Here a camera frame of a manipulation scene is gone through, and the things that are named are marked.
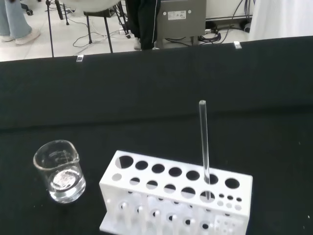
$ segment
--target test tube rack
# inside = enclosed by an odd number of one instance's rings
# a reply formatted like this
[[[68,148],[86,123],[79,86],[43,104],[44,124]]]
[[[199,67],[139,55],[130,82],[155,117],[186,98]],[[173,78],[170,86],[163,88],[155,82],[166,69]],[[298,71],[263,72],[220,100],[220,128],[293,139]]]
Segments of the test tube rack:
[[[100,230],[116,235],[245,235],[252,176],[116,151],[100,188]]]

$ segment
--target white sneaker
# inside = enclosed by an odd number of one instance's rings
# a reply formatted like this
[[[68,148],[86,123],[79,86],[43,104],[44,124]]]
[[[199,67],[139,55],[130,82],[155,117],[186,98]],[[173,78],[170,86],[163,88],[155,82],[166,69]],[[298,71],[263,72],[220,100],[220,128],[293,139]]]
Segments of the white sneaker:
[[[135,50],[141,50],[141,43],[139,38],[135,38],[135,44],[134,44]]]
[[[40,35],[40,32],[36,29],[33,29],[33,30],[31,30],[31,33],[26,35],[25,37],[15,39],[15,43],[17,45],[24,45],[24,44],[38,38],[39,35]]]
[[[3,42],[10,42],[14,40],[14,38],[12,38],[11,36],[0,36],[0,38]]]

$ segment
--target white floor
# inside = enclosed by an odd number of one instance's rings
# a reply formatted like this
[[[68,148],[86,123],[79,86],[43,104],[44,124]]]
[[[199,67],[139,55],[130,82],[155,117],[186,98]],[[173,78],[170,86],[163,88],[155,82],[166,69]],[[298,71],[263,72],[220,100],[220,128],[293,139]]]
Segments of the white floor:
[[[23,45],[18,46],[14,42],[2,43],[0,42],[0,61],[11,60],[23,60],[34,58],[51,57],[51,45],[49,36],[48,16],[46,12],[45,0],[37,2],[36,0],[24,0],[23,3],[27,4],[30,9],[33,10],[34,15],[28,16],[25,13],[25,18],[28,24],[41,31],[41,36],[36,40]],[[69,21],[69,25],[66,25],[66,21],[60,20],[56,10],[51,11],[51,27],[53,37],[54,56],[73,56],[77,54],[100,54],[109,53],[108,39],[104,36],[92,34],[92,40],[95,42],[86,47],[74,47],[73,43],[82,36],[88,34],[86,24],[86,17],[84,17],[82,11],[75,11],[68,17],[70,20],[81,22],[74,23]],[[91,31],[98,32],[102,35],[106,35],[106,29],[104,19],[99,17],[90,17]],[[112,47],[114,52],[133,51],[134,50],[134,36],[131,39],[127,39],[125,35],[119,35],[119,32],[112,33],[119,30],[121,26],[118,23],[116,15],[108,18],[109,30],[111,33]],[[225,37],[226,30],[223,30],[221,35],[222,39]],[[248,34],[239,30],[230,30],[224,43],[231,43],[233,41],[244,42],[248,40]],[[88,44],[88,36],[84,37],[75,44],[76,46],[84,46]],[[184,47],[184,45],[178,45],[173,43],[165,43],[165,47]]]

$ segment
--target black tablecloth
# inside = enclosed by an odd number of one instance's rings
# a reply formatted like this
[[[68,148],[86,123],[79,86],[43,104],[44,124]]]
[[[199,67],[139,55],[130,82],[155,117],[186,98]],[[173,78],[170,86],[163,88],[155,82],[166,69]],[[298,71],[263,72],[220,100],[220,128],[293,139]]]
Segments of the black tablecloth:
[[[115,151],[201,164],[208,103],[211,167],[253,176],[248,235],[312,234],[313,38],[0,63],[1,234],[101,234],[99,181]],[[32,164],[72,142],[87,187],[48,196]]]

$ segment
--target glass beaker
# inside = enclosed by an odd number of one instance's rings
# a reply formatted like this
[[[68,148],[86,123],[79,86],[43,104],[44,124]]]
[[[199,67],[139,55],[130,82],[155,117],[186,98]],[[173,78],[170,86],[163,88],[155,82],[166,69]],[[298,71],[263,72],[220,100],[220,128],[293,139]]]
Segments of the glass beaker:
[[[86,181],[79,166],[79,156],[71,142],[46,143],[35,153],[34,165],[56,202],[73,202],[85,191]]]

